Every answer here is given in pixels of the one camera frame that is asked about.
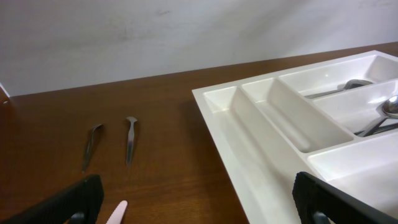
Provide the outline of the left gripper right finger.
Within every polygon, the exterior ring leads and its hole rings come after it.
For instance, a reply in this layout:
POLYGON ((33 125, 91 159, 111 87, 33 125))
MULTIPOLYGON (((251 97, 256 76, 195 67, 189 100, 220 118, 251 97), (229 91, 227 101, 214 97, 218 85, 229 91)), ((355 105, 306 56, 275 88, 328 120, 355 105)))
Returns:
POLYGON ((292 196, 302 224, 397 224, 397 219, 307 172, 296 174, 292 196))

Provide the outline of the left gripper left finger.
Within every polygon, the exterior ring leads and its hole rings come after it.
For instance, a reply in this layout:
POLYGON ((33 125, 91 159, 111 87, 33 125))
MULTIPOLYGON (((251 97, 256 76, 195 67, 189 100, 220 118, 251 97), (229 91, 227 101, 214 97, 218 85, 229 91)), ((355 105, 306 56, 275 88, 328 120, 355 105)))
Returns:
POLYGON ((91 174, 3 223, 95 223, 104 200, 101 177, 91 174))

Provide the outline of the small metal spoon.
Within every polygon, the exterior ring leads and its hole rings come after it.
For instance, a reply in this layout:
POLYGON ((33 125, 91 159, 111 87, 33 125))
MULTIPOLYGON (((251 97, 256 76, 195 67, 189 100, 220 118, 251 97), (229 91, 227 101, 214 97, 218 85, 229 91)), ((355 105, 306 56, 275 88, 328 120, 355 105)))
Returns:
POLYGON ((103 126, 103 124, 96 124, 94 125, 91 130, 89 131, 88 134, 88 143, 83 155, 83 164, 81 167, 82 173, 85 173, 89 164, 90 164, 90 159, 91 159, 91 152, 93 150, 93 146, 95 143, 95 132, 96 130, 100 129, 103 126))
POLYGON ((132 116, 128 116, 126 119, 130 122, 130 127, 127 134, 126 164, 127 166, 130 166, 132 164, 132 154, 134 149, 134 138, 135 138, 134 123, 137 122, 137 119, 132 116))

